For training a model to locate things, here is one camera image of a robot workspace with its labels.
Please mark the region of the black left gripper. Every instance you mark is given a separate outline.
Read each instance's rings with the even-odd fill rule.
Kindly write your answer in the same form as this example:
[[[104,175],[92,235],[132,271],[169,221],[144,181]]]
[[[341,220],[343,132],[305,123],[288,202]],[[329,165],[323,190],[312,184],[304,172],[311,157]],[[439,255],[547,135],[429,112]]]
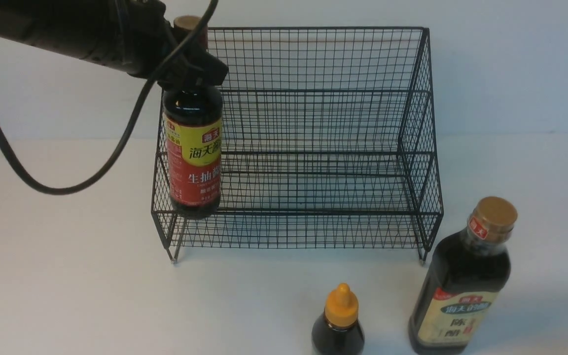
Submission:
[[[135,78],[149,78],[171,50],[178,46],[165,18],[166,5],[160,0],[113,0],[118,27],[120,60],[125,72]],[[223,84],[229,67],[207,50],[198,47],[178,54],[158,79],[165,90],[193,90]]]

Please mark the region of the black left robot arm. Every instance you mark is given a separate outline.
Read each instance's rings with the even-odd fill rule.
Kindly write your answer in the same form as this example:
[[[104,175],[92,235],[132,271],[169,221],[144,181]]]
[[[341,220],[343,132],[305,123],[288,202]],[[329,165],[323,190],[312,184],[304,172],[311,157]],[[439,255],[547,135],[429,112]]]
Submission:
[[[162,87],[221,85],[229,72],[203,34],[171,29],[159,0],[0,0],[0,38],[150,79]]]

